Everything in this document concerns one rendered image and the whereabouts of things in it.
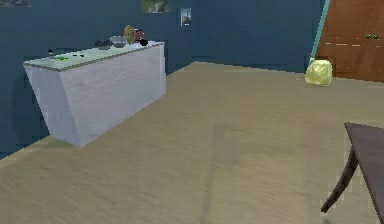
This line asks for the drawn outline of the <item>yellow-green garbage bag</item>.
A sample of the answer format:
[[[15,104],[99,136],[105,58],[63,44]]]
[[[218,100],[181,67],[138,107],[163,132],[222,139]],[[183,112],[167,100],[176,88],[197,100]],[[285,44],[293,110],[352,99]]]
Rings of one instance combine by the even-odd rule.
[[[328,60],[311,59],[304,81],[314,86],[329,86],[332,80],[332,64]]]

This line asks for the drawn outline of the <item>white counter cabinet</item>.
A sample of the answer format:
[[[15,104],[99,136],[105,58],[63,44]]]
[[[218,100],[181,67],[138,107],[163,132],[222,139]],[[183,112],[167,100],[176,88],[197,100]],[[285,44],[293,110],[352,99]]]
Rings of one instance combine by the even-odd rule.
[[[29,60],[23,66],[49,134],[78,147],[166,93],[162,42],[91,48],[55,57]]]

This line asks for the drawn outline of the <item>grey metal bowl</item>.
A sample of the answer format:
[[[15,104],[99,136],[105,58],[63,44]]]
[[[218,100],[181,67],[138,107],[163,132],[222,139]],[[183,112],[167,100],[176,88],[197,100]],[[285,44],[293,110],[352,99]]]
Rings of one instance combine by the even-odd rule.
[[[115,48],[123,48],[127,44],[126,38],[123,36],[112,36],[110,41]]]

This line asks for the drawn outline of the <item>dark grey pan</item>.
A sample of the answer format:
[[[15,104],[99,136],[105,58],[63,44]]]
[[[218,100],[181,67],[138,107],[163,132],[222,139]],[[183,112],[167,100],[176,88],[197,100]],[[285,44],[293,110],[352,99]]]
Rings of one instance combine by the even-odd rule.
[[[112,42],[108,39],[99,39],[95,42],[95,46],[99,50],[108,50],[112,46]]]

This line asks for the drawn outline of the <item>brown wooden door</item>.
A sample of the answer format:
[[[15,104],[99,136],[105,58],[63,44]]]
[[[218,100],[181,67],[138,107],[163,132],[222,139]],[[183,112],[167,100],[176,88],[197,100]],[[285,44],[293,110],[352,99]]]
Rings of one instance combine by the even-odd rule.
[[[384,0],[330,0],[326,8],[315,58],[328,60],[334,77],[384,83]]]

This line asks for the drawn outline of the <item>dark brown table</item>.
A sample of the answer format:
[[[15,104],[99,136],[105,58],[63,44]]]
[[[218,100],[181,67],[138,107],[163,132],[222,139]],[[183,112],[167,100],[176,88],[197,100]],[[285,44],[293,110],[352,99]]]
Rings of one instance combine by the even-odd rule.
[[[384,128],[345,122],[351,147],[342,175],[321,207],[326,213],[360,167],[380,224],[384,224]]]

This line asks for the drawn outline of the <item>small blue wall picture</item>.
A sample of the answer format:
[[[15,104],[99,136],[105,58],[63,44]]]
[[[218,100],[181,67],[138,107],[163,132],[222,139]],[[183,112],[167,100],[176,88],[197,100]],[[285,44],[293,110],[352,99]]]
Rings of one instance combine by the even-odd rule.
[[[180,10],[180,21],[182,26],[189,26],[192,24],[192,15],[190,8],[182,8]]]

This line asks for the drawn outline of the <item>green landscape wall picture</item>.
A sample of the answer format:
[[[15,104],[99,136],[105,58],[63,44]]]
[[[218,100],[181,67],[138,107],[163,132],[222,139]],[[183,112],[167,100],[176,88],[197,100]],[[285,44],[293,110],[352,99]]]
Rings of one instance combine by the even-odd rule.
[[[144,13],[165,13],[169,11],[169,0],[141,0]]]

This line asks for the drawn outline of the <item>grey wall picture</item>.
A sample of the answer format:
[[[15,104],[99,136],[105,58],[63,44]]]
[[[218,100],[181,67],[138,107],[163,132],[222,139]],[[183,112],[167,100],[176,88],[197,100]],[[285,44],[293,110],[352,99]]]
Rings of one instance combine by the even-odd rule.
[[[0,0],[0,7],[31,7],[29,0]]]

